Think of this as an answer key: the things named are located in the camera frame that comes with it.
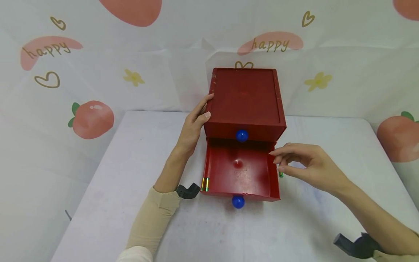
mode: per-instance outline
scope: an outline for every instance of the red box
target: red box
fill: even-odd
[[[275,69],[214,68],[204,124],[207,155],[201,193],[279,200],[274,157],[268,153],[286,129]],[[236,132],[246,130],[240,143]]]
[[[235,139],[243,129],[249,140],[276,142],[287,127],[275,69],[214,68],[209,93],[207,137]]]

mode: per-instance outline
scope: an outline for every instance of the pink brush stroke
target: pink brush stroke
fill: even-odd
[[[23,48],[27,51],[31,51],[34,54],[36,53],[37,49],[41,49],[45,51],[44,46],[50,46],[51,44],[60,44],[64,42],[68,48],[72,49],[82,49],[83,46],[76,40],[71,38],[62,37],[62,36],[42,36],[39,38],[35,38],[34,40],[30,41],[29,43],[25,44]],[[21,50],[21,66],[24,70],[29,71],[34,67],[36,62],[38,61],[39,56],[31,58],[25,50]]]
[[[253,52],[254,50],[258,49],[259,43],[264,41],[266,45],[268,45],[269,41],[276,42],[280,40],[282,42],[289,41],[288,48],[293,50],[302,49],[304,46],[303,40],[296,34],[290,32],[282,32],[282,31],[275,31],[275,32],[268,32],[256,37],[257,47],[253,47],[254,39],[244,43],[238,50],[238,55],[246,55],[248,53]]]

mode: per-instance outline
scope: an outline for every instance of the person's left hand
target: person's left hand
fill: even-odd
[[[210,112],[204,114],[204,111],[207,102],[213,97],[214,94],[206,95],[185,119],[176,147],[185,152],[188,157],[194,153],[202,126],[211,117]]]

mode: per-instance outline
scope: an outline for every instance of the wall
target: wall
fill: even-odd
[[[276,68],[287,115],[368,120],[419,205],[418,20],[409,0],[1,3],[0,260],[49,261],[123,113],[190,110],[214,67]]]

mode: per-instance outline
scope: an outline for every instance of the hand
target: hand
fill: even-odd
[[[185,119],[176,147],[181,149],[188,157],[195,151],[202,126],[211,117],[210,112],[204,114],[204,111],[207,102],[213,97],[214,94],[206,95]]]
[[[301,179],[334,196],[354,186],[330,156],[318,145],[286,143],[269,154],[275,156],[275,164],[280,164],[279,171]],[[292,161],[300,162],[306,168],[289,166],[288,164]]]

